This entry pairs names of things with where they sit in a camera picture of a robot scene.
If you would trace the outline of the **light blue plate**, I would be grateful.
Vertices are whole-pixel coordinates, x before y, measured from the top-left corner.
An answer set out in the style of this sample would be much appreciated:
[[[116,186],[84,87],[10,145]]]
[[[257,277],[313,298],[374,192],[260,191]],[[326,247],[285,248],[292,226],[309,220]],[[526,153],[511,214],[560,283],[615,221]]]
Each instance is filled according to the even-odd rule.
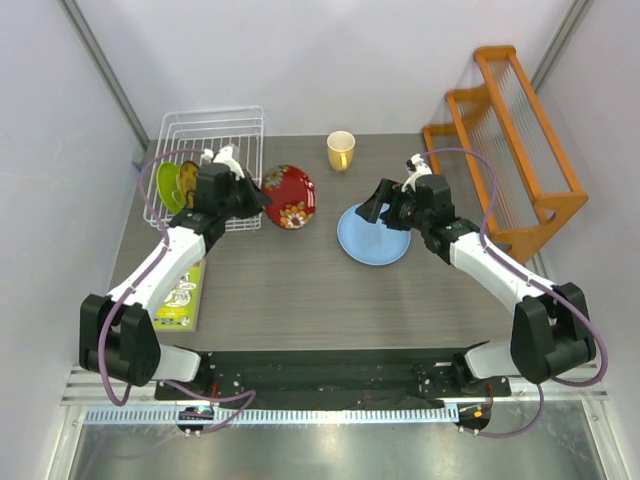
[[[390,229],[380,219],[368,223],[356,214],[357,208],[353,205],[347,209],[337,224],[337,238],[344,252],[369,266],[386,266],[401,259],[411,244],[411,233]]]

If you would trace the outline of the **red floral plate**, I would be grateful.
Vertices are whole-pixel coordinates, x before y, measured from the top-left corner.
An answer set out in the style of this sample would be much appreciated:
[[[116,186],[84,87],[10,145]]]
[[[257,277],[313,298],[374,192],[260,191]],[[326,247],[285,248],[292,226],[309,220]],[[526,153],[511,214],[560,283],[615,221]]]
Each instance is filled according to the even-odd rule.
[[[262,192],[270,200],[267,218],[285,230],[305,227],[316,212],[316,188],[311,178],[300,168],[281,164],[266,172]]]

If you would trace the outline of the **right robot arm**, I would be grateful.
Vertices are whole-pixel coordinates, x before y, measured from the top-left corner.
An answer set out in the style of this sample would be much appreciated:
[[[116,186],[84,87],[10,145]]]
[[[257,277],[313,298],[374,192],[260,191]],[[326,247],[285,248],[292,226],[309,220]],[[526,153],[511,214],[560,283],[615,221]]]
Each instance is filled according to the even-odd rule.
[[[418,231],[429,251],[476,280],[512,314],[508,342],[472,346],[452,369],[460,393],[475,394],[488,378],[504,375],[520,375],[533,384],[560,380],[595,359],[583,292],[572,283],[556,285],[494,248],[473,222],[456,215],[443,176],[422,175],[405,183],[383,179],[356,213],[389,229]]]

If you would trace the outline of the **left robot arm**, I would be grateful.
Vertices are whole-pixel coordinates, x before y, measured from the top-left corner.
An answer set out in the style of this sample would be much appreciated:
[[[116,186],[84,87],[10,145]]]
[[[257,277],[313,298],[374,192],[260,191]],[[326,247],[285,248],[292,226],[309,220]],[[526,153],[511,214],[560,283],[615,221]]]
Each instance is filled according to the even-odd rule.
[[[106,295],[91,294],[80,308],[79,362],[100,375],[105,388],[178,381],[190,398],[205,397],[212,373],[200,354],[160,344],[152,320],[178,280],[224,235],[231,218],[260,214],[270,203],[233,159],[199,170],[193,208],[176,214],[144,262]]]

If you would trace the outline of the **orange wooden rack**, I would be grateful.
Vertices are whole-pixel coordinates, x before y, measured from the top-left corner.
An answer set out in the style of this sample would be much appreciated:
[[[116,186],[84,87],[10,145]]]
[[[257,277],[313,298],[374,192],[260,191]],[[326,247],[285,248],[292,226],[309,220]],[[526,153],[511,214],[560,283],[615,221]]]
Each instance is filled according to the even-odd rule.
[[[521,264],[587,202],[588,195],[563,149],[512,46],[478,48],[482,81],[444,97],[444,115],[422,130],[430,150],[468,149],[465,171],[490,239]]]

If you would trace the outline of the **brown yellow plate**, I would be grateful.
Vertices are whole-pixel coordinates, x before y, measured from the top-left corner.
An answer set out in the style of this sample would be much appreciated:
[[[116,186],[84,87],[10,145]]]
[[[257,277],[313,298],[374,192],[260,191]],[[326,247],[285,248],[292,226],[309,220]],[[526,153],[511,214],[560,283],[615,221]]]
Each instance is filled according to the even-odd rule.
[[[179,187],[187,208],[194,206],[198,173],[199,166],[193,161],[185,161],[179,169]]]

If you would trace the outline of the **yellow mug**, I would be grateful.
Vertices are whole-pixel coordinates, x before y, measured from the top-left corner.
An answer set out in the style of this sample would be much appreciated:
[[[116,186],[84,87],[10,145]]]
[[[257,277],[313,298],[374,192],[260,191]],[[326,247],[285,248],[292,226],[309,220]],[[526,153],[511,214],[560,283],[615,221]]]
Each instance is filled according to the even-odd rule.
[[[328,161],[331,167],[338,172],[346,171],[354,156],[356,139],[347,131],[332,132],[326,140]]]

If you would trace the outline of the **green plate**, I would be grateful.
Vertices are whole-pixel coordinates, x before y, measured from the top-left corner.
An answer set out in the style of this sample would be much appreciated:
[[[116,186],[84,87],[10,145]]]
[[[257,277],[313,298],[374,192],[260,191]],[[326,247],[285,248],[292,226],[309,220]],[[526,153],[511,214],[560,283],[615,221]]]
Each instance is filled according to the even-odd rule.
[[[157,193],[167,210],[172,213],[180,212],[186,206],[186,200],[179,185],[180,168],[171,163],[163,162],[156,172]]]

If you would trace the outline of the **green illustrated book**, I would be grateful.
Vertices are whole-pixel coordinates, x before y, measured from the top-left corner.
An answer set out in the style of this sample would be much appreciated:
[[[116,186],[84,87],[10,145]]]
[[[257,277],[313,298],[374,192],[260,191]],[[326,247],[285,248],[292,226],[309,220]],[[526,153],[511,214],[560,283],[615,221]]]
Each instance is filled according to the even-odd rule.
[[[205,260],[194,263],[181,275],[156,312],[153,326],[157,332],[191,332],[196,329]]]

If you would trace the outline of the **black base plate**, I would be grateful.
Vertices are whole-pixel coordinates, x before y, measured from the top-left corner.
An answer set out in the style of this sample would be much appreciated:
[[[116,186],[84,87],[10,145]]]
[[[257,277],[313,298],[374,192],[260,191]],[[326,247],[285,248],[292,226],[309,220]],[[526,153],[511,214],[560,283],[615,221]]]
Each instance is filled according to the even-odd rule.
[[[261,410],[440,408],[449,398],[511,394],[505,375],[472,377],[461,348],[205,352],[188,389],[217,398],[253,390]]]

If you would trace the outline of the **perforated metal rail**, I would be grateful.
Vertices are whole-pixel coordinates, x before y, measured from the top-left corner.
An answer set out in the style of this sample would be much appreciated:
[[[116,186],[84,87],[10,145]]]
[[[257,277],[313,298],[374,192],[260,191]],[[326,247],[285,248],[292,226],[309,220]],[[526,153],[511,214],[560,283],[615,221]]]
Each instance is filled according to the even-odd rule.
[[[230,409],[203,406],[156,405],[130,407],[95,406],[87,409],[86,425],[204,425],[218,424],[232,417]],[[458,408],[447,404],[441,408],[410,410],[345,410],[297,411],[250,409],[233,419],[233,426],[254,425],[356,425],[356,424],[413,424],[456,423]]]

